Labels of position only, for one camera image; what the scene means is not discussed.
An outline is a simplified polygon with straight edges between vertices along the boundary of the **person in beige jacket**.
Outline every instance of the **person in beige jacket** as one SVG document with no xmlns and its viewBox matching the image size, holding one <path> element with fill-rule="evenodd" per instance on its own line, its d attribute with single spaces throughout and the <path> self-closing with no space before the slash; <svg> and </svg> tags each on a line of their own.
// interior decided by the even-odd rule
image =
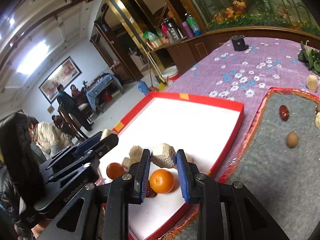
<svg viewBox="0 0 320 240">
<path fill-rule="evenodd" d="M 47 159 L 52 158 L 65 147 L 73 145 L 70 138 L 59 128 L 48 122 L 38 122 L 34 117 L 29 118 L 28 129 L 31 139 Z"/>
</svg>

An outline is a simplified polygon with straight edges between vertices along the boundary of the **beige puffer jacket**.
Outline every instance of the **beige puffer jacket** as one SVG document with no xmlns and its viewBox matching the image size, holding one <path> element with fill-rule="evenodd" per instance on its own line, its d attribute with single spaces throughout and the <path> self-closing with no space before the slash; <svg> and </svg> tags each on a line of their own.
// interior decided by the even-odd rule
<svg viewBox="0 0 320 240">
<path fill-rule="evenodd" d="M 59 144 L 60 150 L 62 150 L 63 148 L 72 145 L 71 140 L 65 133 L 61 132 L 59 128 L 48 122 L 38 123 L 35 139 L 36 144 L 43 151 L 47 159 L 53 157 L 50 154 L 50 146 Z"/>
</svg>

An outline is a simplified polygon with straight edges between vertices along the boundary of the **purple tablecloth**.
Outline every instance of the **purple tablecloth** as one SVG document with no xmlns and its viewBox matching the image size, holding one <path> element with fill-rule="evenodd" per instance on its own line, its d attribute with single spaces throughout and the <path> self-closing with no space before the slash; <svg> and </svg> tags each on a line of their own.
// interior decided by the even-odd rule
<svg viewBox="0 0 320 240">
<path fill-rule="evenodd" d="M 234 51 L 231 41 L 226 42 L 166 90 L 244 103 L 244 121 L 216 178 L 234 161 L 268 89 L 292 87 L 308 91 L 307 76 L 313 74 L 298 61 L 301 47 L 297 42 L 274 38 L 245 38 L 245 42 L 249 49 L 241 52 Z"/>
</svg>

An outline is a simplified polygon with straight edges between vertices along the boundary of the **yellow tape piece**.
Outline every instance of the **yellow tape piece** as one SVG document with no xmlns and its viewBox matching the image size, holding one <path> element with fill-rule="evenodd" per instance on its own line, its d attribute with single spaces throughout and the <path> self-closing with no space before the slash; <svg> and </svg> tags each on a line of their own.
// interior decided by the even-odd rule
<svg viewBox="0 0 320 240">
<path fill-rule="evenodd" d="M 114 127 L 114 129 L 117 131 L 117 132 L 120 132 L 121 129 L 124 127 L 124 124 L 120 121 L 116 124 L 116 126 Z"/>
<path fill-rule="evenodd" d="M 180 93 L 180 98 L 183 99 L 183 100 L 188 100 L 189 101 L 189 94 Z"/>
</svg>

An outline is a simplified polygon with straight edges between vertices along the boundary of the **mural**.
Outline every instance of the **mural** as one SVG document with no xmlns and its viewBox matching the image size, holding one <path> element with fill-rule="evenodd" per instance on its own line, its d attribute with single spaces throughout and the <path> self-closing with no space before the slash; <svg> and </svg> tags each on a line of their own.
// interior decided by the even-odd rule
<svg viewBox="0 0 320 240">
<path fill-rule="evenodd" d="M 293 28 L 320 36 L 301 0 L 192 0 L 208 30 L 240 26 Z"/>
<path fill-rule="evenodd" d="M 39 89 L 51 104 L 57 97 L 57 86 L 62 84 L 67 87 L 80 74 L 80 69 L 72 58 L 68 57 L 47 77 Z"/>
</svg>

